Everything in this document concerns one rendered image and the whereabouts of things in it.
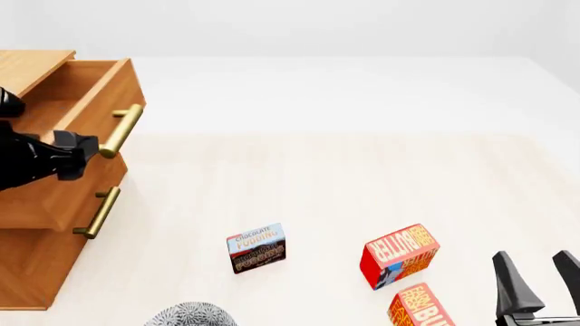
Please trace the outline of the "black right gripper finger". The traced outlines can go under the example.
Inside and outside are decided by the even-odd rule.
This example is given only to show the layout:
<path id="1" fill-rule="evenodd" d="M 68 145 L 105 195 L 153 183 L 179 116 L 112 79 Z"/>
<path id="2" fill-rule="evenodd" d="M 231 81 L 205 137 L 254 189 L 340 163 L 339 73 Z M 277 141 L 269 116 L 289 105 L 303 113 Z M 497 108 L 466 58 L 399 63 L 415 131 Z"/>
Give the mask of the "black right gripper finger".
<path id="1" fill-rule="evenodd" d="M 567 250 L 562 250 L 552 257 L 571 295 L 577 314 L 580 314 L 580 261 Z"/>
<path id="2" fill-rule="evenodd" d="M 545 308 L 545 304 L 527 285 L 505 251 L 492 257 L 497 282 L 496 316 L 531 315 Z"/>

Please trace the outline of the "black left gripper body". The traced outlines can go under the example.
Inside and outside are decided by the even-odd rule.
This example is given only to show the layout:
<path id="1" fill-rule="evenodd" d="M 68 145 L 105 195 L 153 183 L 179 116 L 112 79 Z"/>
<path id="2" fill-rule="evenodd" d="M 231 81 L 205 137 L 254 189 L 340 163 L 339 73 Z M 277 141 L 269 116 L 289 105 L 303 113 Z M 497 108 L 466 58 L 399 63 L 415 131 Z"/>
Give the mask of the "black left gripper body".
<path id="1" fill-rule="evenodd" d="M 99 139 L 84 135 L 55 135 L 57 177 L 60 181 L 81 178 L 88 162 L 99 152 Z"/>

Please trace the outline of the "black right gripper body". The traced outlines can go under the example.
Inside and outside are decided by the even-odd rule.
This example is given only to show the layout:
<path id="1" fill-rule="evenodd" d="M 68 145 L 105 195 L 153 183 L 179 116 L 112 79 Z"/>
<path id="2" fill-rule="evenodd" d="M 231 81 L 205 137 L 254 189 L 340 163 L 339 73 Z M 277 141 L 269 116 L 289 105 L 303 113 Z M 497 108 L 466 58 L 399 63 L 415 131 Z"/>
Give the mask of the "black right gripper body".
<path id="1" fill-rule="evenodd" d="M 497 314 L 497 326 L 580 326 L 580 316 L 536 317 L 533 313 Z"/>

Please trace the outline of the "wooden drawer, slightly open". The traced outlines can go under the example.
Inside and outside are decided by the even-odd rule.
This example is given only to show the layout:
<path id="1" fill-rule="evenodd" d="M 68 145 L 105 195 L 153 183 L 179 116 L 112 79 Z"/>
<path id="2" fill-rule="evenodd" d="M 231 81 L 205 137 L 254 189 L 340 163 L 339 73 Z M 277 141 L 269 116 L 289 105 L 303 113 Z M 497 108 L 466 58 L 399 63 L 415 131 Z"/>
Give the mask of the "wooden drawer, slightly open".
<path id="1" fill-rule="evenodd" d="M 0 192 L 0 229 L 62 231 L 73 223 L 81 208 L 98 201 L 96 194 L 118 186 L 126 173 L 121 154 L 113 159 L 97 156 L 75 181 L 51 176 L 6 189 Z"/>

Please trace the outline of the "wooden drawer, large open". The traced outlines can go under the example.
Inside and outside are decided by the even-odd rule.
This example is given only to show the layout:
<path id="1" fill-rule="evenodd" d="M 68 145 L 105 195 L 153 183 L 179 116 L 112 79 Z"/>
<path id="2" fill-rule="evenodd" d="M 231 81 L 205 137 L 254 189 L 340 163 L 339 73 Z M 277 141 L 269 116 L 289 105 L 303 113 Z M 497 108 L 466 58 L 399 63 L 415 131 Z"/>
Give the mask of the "wooden drawer, large open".
<path id="1" fill-rule="evenodd" d="M 55 130 L 94 135 L 99 145 L 118 124 L 114 110 L 146 101 L 131 59 L 65 62 L 24 96 L 23 116 L 10 119 L 14 131 L 53 143 Z"/>

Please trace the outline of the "wooden cabinet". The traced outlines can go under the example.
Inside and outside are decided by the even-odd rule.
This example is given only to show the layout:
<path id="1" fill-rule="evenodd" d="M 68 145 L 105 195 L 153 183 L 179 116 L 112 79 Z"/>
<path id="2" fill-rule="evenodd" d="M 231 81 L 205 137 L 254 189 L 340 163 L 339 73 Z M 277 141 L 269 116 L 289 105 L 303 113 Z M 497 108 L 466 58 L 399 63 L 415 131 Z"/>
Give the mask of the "wooden cabinet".
<path id="1" fill-rule="evenodd" d="M 74 59 L 73 50 L 0 50 L 0 86 L 24 101 L 34 86 Z M 0 229 L 0 310 L 48 309 L 84 241 L 49 229 Z"/>

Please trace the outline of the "chocolate pudding box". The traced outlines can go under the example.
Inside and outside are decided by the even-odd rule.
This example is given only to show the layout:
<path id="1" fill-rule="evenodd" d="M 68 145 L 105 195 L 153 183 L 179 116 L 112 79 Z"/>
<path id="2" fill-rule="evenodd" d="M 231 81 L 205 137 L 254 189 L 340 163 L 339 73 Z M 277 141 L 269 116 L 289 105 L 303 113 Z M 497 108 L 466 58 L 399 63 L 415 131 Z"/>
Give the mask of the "chocolate pudding box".
<path id="1" fill-rule="evenodd" d="M 243 273 L 286 259 L 286 237 L 281 223 L 249 230 L 227 238 L 234 273 Z"/>

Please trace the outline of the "red butter box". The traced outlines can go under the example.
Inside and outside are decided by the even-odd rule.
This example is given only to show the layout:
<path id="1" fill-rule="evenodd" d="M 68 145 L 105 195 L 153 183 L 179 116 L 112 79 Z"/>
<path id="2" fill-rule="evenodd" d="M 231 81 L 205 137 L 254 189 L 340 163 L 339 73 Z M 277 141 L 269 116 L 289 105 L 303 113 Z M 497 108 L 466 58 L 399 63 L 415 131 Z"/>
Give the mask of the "red butter box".
<path id="1" fill-rule="evenodd" d="M 387 313 L 393 326 L 456 326 L 426 283 L 397 292 Z"/>
<path id="2" fill-rule="evenodd" d="M 421 224 L 383 235 L 364 245 L 360 270 L 373 290 L 426 269 L 440 244 Z"/>

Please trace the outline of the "black white patterned bowl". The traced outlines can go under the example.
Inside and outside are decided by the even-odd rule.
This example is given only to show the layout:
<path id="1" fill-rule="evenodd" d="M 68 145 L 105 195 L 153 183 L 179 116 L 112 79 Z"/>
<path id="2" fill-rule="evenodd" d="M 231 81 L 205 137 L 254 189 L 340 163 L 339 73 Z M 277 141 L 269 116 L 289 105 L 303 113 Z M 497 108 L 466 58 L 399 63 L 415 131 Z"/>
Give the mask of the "black white patterned bowl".
<path id="1" fill-rule="evenodd" d="M 238 326 L 233 317 L 213 303 L 183 302 L 164 309 L 143 326 Z"/>

